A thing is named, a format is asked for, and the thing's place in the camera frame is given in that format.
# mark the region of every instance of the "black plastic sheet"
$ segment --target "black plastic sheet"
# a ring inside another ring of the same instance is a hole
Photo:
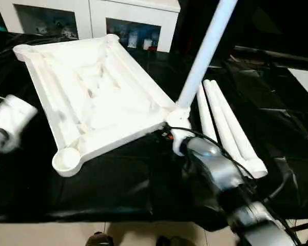
[[[52,168],[56,146],[17,44],[62,41],[55,37],[0,33],[0,95],[14,94],[38,109],[20,147],[0,155],[0,222],[195,221],[208,230],[226,225],[219,206],[191,164],[172,152],[160,131],[85,163],[60,177]],[[177,100],[193,57],[128,50]],[[308,217],[308,93],[286,69],[250,68],[222,62],[209,69],[269,174],[259,181],[262,197],[283,189],[273,208],[285,218]],[[196,102],[191,123],[200,130]]]

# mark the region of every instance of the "white cylinder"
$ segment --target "white cylinder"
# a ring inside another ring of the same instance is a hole
[[[251,143],[247,139],[241,125],[239,124],[232,109],[230,108],[226,98],[222,94],[222,91],[220,90],[217,82],[212,80],[210,83],[211,83],[212,89],[215,90],[215,94],[220,102],[221,107],[223,108],[222,111],[225,115],[229,128],[232,131],[233,137],[236,141],[236,144],[238,146],[238,149],[242,157],[246,160],[258,158]]]
[[[224,116],[222,108],[220,107],[219,100],[215,94],[215,91],[212,89],[210,81],[205,80],[203,85],[204,85],[204,90],[208,96],[212,113],[214,115],[221,143],[223,147],[226,149],[226,151],[232,156],[232,158],[243,165],[245,160],[242,158],[237,148],[237,145],[233,138],[233,134],[229,128],[229,125]]]
[[[200,88],[197,93],[197,103],[199,105],[202,132],[214,141],[217,141],[214,123],[211,118],[209,105],[207,104],[202,84],[200,84]]]
[[[220,0],[205,37],[189,72],[178,105],[187,108],[191,105],[204,74],[217,49],[221,36],[228,24],[237,0]]]

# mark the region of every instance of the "white plastic tray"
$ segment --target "white plastic tray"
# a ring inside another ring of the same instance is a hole
[[[13,49],[46,112],[58,148],[52,165],[61,176],[155,131],[176,107],[118,40],[109,34]]]

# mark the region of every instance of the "tile floor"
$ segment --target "tile floor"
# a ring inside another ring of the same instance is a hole
[[[298,220],[297,225],[308,220]],[[46,223],[0,224],[0,246],[84,246],[90,235],[102,231],[114,238],[115,245],[155,246],[160,235],[180,236],[196,246],[232,246],[235,236],[230,229],[206,232],[192,222],[154,223]],[[308,239],[308,230],[298,232],[302,242]]]

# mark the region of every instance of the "gray robot arm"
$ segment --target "gray robot arm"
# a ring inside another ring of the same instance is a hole
[[[7,153],[18,146],[20,132],[36,114],[36,108],[13,95],[0,99],[0,152]]]
[[[237,166],[221,149],[206,139],[189,137],[181,152],[201,169],[205,183],[214,192],[231,230],[246,246],[295,246],[266,207],[251,196]]]

